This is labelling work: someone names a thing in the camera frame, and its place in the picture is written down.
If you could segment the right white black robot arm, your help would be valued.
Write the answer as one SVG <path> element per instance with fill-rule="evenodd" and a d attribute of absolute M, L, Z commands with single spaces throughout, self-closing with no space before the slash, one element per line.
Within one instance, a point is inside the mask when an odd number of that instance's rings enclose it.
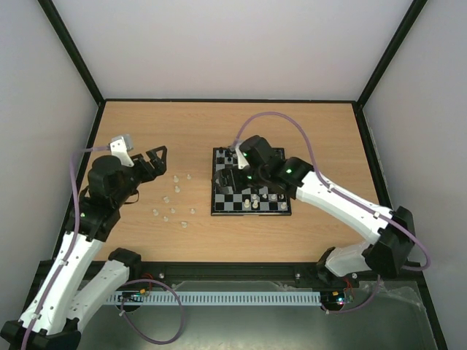
<path fill-rule="evenodd" d="M 328 286 L 364 271 L 394 279 L 414 246 L 410 210 L 365 201 L 319 175 L 312 164 L 285 157 L 282 148 L 273 148 L 258 135 L 235 147 L 214 149 L 212 194 L 212 210 L 229 215 L 289 214 L 290 201 L 297 200 L 351 227 L 363 241 L 328 248 L 314 268 L 315 276 Z"/>

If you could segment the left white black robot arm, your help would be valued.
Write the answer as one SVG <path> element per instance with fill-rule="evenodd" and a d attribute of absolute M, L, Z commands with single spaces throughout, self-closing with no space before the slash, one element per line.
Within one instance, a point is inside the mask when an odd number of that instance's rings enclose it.
<path fill-rule="evenodd" d="M 88 171 L 87 187 L 74 199 L 59 253 L 38 293 L 18 320 L 8 321 L 1 337 L 14 349 L 76 349 L 83 330 L 107 298 L 139 276 L 140 254 L 119 248 L 81 288 L 94 257 L 120 219 L 120 208 L 139 185 L 166 173 L 167 148 L 128 155 L 110 147 Z"/>

